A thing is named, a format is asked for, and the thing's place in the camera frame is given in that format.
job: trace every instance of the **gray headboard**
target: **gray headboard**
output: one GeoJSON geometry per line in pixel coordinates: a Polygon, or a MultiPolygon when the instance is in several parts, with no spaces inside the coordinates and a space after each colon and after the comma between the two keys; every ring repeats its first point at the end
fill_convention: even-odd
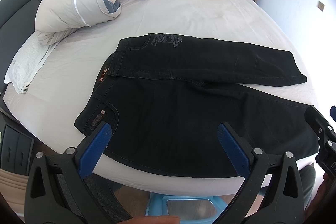
{"type": "Polygon", "coordinates": [[[35,30],[35,16],[41,0],[0,1],[0,108],[9,112],[2,99],[5,75],[14,55],[35,30]]]}

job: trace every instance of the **rivet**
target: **rivet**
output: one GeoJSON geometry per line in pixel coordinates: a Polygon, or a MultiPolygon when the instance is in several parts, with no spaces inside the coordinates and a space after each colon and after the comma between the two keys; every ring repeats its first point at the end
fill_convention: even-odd
{"type": "Polygon", "coordinates": [[[37,152],[36,153],[36,157],[37,158],[42,158],[42,156],[43,156],[43,152],[37,152]]]}
{"type": "Polygon", "coordinates": [[[286,156],[289,157],[289,158],[292,158],[293,157],[293,153],[291,151],[287,151],[286,152],[286,156]]]}
{"type": "Polygon", "coordinates": [[[261,155],[263,151],[260,148],[255,148],[254,153],[256,153],[257,155],[261,155]]]}
{"type": "Polygon", "coordinates": [[[75,149],[73,147],[70,147],[67,149],[67,154],[72,155],[75,152],[75,149]]]}

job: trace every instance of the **white bed sheet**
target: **white bed sheet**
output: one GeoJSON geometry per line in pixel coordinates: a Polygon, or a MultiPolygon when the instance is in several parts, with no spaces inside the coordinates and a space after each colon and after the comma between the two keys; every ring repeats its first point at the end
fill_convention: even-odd
{"type": "MultiPolygon", "coordinates": [[[[58,153],[84,138],[74,121],[87,104],[95,79],[122,38],[171,33],[199,38],[249,42],[291,51],[304,84],[258,90],[317,105],[309,74],[297,50],[277,24],[252,0],[122,0],[113,21],[84,27],[62,40],[36,74],[26,94],[10,84],[4,101],[11,113],[37,138],[58,153]]],[[[314,155],[298,161],[299,169],[314,155]]],[[[236,193],[243,178],[198,179],[165,177],[118,163],[105,155],[94,172],[138,189],[170,195],[216,196],[236,193]]],[[[270,176],[263,185],[268,185],[270,176]]]]}

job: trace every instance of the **wall socket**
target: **wall socket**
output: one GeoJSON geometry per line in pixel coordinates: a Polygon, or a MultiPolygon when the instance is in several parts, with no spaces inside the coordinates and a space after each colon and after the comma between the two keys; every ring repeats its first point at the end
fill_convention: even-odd
{"type": "Polygon", "coordinates": [[[317,7],[318,7],[321,11],[324,10],[324,4],[323,4],[321,1],[319,1],[319,3],[317,4],[317,7]]]}

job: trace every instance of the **black jeans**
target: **black jeans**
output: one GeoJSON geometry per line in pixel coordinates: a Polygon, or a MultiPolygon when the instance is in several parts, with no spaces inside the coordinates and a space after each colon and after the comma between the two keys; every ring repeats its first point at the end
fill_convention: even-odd
{"type": "Polygon", "coordinates": [[[90,135],[113,126],[110,158],[159,175],[236,176],[217,139],[228,122],[252,147],[296,159],[317,152],[308,105],[239,85],[306,81],[290,52],[249,43],[149,34],[120,41],[75,121],[90,135]]]}

